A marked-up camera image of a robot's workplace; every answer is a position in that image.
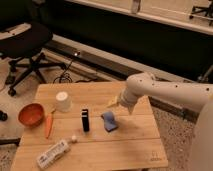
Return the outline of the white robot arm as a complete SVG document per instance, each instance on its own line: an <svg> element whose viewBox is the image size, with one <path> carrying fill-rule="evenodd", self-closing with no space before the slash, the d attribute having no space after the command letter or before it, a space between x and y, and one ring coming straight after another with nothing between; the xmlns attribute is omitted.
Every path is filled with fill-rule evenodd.
<svg viewBox="0 0 213 171"><path fill-rule="evenodd" d="M108 102L133 112L143 95L157 97L198 112L188 171L213 171L213 84L158 81L151 73L131 75L125 88Z"/></svg>

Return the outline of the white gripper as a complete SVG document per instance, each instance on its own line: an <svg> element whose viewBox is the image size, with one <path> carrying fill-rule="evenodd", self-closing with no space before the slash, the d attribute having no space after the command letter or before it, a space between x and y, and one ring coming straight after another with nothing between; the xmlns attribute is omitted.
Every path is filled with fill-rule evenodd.
<svg viewBox="0 0 213 171"><path fill-rule="evenodd" d="M115 96L108 102L107 107L117 107L120 104L127 108L129 115L132 115L138 99L139 96L136 96L129 89L125 88L120 92L119 97Z"/></svg>

